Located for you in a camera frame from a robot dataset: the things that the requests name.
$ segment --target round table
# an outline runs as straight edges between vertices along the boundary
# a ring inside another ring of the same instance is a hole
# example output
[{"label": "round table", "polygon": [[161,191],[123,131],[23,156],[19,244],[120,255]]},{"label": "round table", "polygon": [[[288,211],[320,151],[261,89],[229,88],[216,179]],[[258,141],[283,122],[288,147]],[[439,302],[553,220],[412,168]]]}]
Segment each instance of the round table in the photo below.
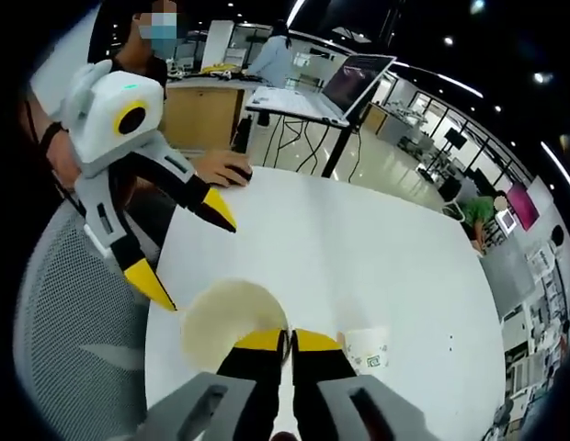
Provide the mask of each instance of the round table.
[{"label": "round table", "polygon": [[[385,384],[417,407],[442,440],[479,439],[504,400],[505,360],[491,290],[454,220],[361,187],[255,167],[222,195],[238,232],[177,209],[158,276],[179,308],[215,281],[267,288],[291,327],[389,329]],[[180,347],[180,312],[151,302],[145,352],[148,406],[196,371]],[[296,431],[291,366],[275,430]]]}]

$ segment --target paper cup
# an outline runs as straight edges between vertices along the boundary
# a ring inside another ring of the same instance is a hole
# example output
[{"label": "paper cup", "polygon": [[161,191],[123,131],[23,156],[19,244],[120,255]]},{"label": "paper cup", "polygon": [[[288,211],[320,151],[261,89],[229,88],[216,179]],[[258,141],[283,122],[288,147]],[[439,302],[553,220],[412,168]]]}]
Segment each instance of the paper cup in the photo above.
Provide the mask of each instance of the paper cup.
[{"label": "paper cup", "polygon": [[274,328],[288,329],[288,324],[270,292],[244,280],[224,280],[199,294],[185,310],[181,344],[190,365],[215,373],[238,340]]},{"label": "paper cup", "polygon": [[389,366],[389,333],[385,327],[357,329],[344,333],[348,361],[358,374],[380,378]]}]

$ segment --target person in green shirt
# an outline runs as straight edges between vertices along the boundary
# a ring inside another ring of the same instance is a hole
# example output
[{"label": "person in green shirt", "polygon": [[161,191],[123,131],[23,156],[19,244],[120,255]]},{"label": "person in green shirt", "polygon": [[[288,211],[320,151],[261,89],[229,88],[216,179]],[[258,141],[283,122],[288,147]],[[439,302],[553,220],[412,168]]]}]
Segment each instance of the person in green shirt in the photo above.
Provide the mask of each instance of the person in green shirt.
[{"label": "person in green shirt", "polygon": [[484,225],[494,218],[498,211],[507,209],[506,193],[498,191],[493,196],[480,196],[459,204],[465,219],[461,222],[471,245],[480,253],[485,247]]}]

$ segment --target face mask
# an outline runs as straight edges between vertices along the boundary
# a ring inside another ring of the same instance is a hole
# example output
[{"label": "face mask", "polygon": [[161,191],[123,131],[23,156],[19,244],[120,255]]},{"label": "face mask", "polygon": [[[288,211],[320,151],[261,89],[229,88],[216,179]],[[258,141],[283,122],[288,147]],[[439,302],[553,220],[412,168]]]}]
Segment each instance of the face mask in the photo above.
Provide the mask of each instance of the face mask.
[{"label": "face mask", "polygon": [[177,44],[177,14],[153,13],[151,26],[140,26],[140,36],[151,41],[155,51],[175,48]]}]

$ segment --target laptop screen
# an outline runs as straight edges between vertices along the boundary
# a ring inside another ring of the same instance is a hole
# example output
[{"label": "laptop screen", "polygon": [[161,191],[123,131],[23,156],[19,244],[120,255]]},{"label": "laptop screen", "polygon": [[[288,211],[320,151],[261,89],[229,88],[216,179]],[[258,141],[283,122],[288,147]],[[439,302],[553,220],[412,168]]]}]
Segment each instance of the laptop screen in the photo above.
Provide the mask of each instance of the laptop screen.
[{"label": "laptop screen", "polygon": [[393,60],[394,57],[351,55],[325,86],[323,94],[346,114]]}]

